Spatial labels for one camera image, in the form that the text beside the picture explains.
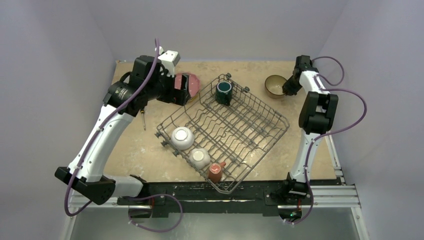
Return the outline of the brown ceramic bowl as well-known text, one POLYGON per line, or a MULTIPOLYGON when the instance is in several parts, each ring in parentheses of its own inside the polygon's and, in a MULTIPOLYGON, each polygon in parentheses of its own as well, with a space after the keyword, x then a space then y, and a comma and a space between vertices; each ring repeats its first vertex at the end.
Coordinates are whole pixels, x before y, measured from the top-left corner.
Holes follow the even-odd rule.
POLYGON ((285 96, 283 85, 287 79, 281 75, 270 75, 264 81, 266 94, 272 99, 280 99, 285 96))

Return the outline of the dark green mug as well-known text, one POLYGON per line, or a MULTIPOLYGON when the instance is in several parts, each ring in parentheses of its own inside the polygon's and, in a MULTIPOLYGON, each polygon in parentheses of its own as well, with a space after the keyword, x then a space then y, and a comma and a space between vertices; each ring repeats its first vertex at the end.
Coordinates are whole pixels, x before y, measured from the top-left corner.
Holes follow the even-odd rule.
POLYGON ((228 81, 220 81, 215 88, 215 100, 222 105, 229 106, 232 100, 233 85, 228 81))

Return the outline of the pink dotted plate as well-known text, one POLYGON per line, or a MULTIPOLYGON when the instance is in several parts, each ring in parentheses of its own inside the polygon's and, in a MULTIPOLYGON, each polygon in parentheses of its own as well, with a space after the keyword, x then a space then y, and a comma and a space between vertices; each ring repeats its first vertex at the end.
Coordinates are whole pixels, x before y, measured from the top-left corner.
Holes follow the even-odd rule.
POLYGON ((194 98, 195 95, 198 94, 200 87, 201 87, 201 83, 199 78, 190 72, 181 72, 181 73, 177 73, 175 75, 175 82, 174 82, 174 88, 178 89, 178 90, 182 90, 183 89, 183 75, 187 76, 188 81, 187 81, 187 86, 188 86, 188 92, 191 98, 194 98))

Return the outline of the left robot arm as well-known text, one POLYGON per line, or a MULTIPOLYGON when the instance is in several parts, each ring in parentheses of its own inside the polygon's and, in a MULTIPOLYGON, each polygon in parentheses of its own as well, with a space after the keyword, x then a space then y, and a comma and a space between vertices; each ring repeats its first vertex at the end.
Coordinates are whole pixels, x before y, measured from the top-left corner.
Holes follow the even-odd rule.
POLYGON ((108 88, 98 120, 78 155, 68 166, 58 167, 54 176, 97 205, 111 197, 146 203, 149 191, 142 178, 106 176, 104 169, 122 133, 149 101, 184 106, 197 94, 200 80, 191 73, 175 73, 178 61, 164 55, 137 57, 132 70, 108 88))

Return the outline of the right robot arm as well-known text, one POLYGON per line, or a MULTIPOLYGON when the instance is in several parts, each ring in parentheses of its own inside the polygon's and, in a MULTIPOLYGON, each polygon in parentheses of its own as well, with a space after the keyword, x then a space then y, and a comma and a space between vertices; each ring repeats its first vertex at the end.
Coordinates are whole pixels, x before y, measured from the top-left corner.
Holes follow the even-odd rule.
POLYGON ((298 152, 280 191, 282 200, 288 204, 310 193, 308 184, 320 137, 328 133, 334 123, 339 97, 314 78, 318 73, 308 55, 297 56, 292 76, 282 86, 286 96, 294 96, 301 89, 306 93, 298 118, 301 129, 298 152))

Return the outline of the white ceramic bowl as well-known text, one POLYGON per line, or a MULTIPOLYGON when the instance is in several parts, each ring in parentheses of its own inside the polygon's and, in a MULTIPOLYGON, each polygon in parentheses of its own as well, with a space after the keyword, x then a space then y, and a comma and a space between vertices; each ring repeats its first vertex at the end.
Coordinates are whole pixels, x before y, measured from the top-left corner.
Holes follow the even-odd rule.
POLYGON ((178 150, 187 150, 189 149, 195 140, 193 132, 185 126, 180 126, 175 128, 171 133, 171 143, 178 150))

